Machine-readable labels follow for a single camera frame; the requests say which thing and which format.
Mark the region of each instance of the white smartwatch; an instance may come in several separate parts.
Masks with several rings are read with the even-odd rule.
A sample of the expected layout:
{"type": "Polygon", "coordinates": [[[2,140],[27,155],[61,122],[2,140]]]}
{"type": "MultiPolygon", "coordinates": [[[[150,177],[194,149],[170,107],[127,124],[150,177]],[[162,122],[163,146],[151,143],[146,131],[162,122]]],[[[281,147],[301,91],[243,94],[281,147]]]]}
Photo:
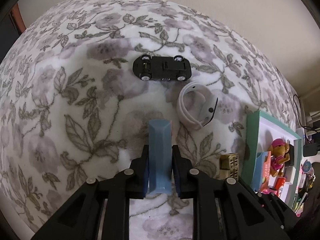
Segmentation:
{"type": "Polygon", "coordinates": [[[178,101],[177,101],[177,113],[180,119],[180,122],[186,128],[192,130],[200,130],[202,127],[207,125],[213,119],[214,112],[216,110],[218,103],[218,98],[211,93],[211,91],[204,85],[198,82],[191,82],[184,86],[180,91],[178,101]],[[200,114],[197,119],[195,119],[186,109],[183,96],[191,91],[198,92],[202,94],[205,98],[205,103],[201,108],[200,114]]]}

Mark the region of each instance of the orange toy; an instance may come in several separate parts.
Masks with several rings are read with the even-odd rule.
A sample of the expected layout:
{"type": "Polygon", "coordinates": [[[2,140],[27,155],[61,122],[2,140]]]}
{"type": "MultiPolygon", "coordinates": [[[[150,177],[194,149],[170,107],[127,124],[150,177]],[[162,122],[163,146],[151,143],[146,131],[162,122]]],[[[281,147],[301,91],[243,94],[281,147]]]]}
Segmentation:
{"type": "Polygon", "coordinates": [[[290,155],[286,154],[289,151],[289,144],[280,138],[275,139],[269,147],[269,151],[272,155],[270,173],[272,177],[276,177],[284,163],[290,160],[290,155]]]}

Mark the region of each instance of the black toy car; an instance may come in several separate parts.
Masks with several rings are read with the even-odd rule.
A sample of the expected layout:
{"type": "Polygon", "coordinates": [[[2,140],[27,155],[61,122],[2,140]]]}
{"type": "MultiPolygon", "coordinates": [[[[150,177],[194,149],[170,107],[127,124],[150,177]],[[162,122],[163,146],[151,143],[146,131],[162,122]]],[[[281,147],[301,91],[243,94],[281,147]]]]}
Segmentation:
{"type": "Polygon", "coordinates": [[[186,81],[191,77],[190,62],[183,56],[151,57],[144,54],[133,62],[132,70],[144,81],[186,81]]]}

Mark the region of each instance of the cable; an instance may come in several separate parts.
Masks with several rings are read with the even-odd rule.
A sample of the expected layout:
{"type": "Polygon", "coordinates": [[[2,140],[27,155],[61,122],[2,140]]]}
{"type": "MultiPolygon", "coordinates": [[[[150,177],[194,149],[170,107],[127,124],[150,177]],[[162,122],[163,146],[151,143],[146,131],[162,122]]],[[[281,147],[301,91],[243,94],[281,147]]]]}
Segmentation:
{"type": "Polygon", "coordinates": [[[298,108],[298,105],[297,105],[296,101],[294,100],[294,97],[297,97],[297,99],[298,99],[298,101],[299,101],[300,109],[301,109],[301,101],[300,101],[300,98],[298,97],[297,94],[293,95],[293,102],[294,102],[294,104],[296,105],[296,108],[297,108],[298,121],[299,121],[300,126],[301,126],[302,128],[304,128],[305,130],[314,131],[314,132],[316,132],[316,133],[319,133],[320,131],[317,130],[318,128],[314,129],[313,127],[310,127],[310,126],[307,126],[307,125],[303,126],[303,125],[301,124],[300,115],[299,115],[299,108],[298,108]]]}

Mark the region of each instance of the blue block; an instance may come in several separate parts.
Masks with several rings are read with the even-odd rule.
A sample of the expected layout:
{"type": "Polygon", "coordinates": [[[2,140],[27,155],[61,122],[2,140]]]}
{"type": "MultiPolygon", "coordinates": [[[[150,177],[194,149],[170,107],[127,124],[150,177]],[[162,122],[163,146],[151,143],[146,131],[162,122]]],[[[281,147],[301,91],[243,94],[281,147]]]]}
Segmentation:
{"type": "Polygon", "coordinates": [[[251,188],[253,191],[259,191],[262,186],[262,168],[266,157],[268,157],[269,152],[262,152],[257,154],[254,174],[251,182],[251,188]]]}
{"type": "Polygon", "coordinates": [[[149,193],[171,195],[172,143],[171,123],[149,121],[149,193]]]}

